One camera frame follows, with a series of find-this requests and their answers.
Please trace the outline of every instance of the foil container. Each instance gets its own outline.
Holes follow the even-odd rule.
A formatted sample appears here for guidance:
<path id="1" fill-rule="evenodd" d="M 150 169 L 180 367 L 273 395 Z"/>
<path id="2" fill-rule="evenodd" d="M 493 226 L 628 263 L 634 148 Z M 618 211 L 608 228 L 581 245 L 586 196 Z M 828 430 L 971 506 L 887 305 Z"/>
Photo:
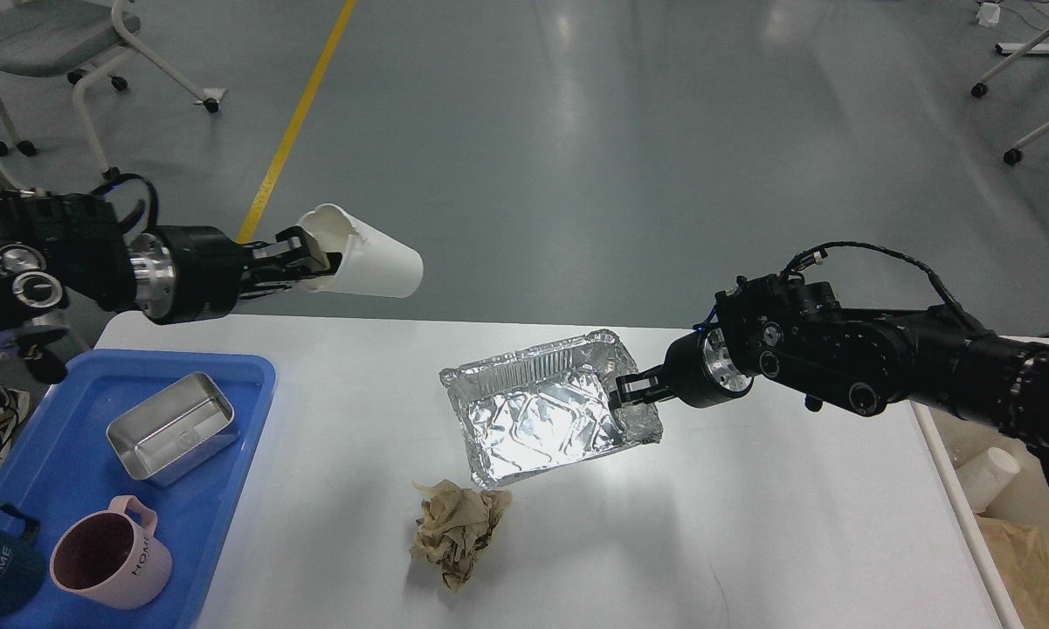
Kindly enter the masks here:
<path id="1" fill-rule="evenodd" d="M 637 364 L 611 330 L 444 369 L 473 482 L 492 490 L 557 467 L 657 443 L 654 404 L 614 413 L 608 392 Z"/>

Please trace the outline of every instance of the metal box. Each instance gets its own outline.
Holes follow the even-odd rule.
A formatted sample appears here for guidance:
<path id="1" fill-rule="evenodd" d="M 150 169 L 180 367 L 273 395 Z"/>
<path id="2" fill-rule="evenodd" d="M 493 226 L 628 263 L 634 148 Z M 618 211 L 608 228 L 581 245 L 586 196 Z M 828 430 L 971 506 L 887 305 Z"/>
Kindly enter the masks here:
<path id="1" fill-rule="evenodd" d="M 105 433 L 128 475 L 162 490 L 236 441 L 240 430 L 210 375 L 193 373 L 112 419 Z"/>
<path id="2" fill-rule="evenodd" d="M 492 489 L 556 467 L 660 441 L 656 406 L 613 413 L 608 392 L 637 364 L 611 330 L 596 330 L 444 369 L 473 482 Z"/>

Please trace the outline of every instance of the white cup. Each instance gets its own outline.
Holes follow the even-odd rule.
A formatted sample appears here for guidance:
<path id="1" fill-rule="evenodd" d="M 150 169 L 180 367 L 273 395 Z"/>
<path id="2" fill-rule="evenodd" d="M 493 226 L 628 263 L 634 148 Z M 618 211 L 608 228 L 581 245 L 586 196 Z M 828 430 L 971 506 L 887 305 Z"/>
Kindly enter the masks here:
<path id="1" fill-rule="evenodd" d="M 308 291 L 402 298 L 413 294 L 424 280 L 424 259 L 415 250 L 349 216 L 337 204 L 314 208 L 298 226 L 323 251 L 342 255 L 336 274 L 301 282 Z"/>
<path id="2" fill-rule="evenodd" d="M 1021 471 L 1016 458 L 1000 448 L 990 448 L 955 470 L 959 484 L 967 495 L 970 511 L 980 514 L 1002 494 Z"/>

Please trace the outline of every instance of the crumpled brown paper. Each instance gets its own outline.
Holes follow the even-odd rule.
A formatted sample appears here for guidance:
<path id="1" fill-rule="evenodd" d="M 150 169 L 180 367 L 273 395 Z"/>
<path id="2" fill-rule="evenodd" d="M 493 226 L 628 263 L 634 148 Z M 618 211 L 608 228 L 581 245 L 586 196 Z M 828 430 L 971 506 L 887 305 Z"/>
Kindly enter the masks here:
<path id="1" fill-rule="evenodd" d="M 408 552 L 413 559 L 440 565 L 444 585 L 456 592 L 469 581 L 478 555 L 489 545 L 513 495 L 508 491 L 478 494 L 449 480 L 435 486 L 412 484 L 430 499 L 424 500 L 424 517 L 415 521 L 415 544 Z"/>
<path id="2" fill-rule="evenodd" d="M 1044 534 L 987 517 L 975 517 L 994 565 L 1027 629 L 1049 629 L 1049 554 Z"/>

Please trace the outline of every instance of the gray chair seat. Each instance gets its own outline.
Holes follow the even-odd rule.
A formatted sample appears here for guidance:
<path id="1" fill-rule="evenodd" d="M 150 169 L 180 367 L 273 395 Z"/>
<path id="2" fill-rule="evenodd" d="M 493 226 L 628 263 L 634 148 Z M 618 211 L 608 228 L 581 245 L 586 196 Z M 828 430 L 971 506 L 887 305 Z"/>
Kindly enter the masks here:
<path id="1" fill-rule="evenodd" d="M 124 14 L 140 30 L 140 18 Z M 21 77 L 59 77 L 115 46 L 109 7 L 82 0 L 34 0 L 0 13 L 0 71 Z"/>

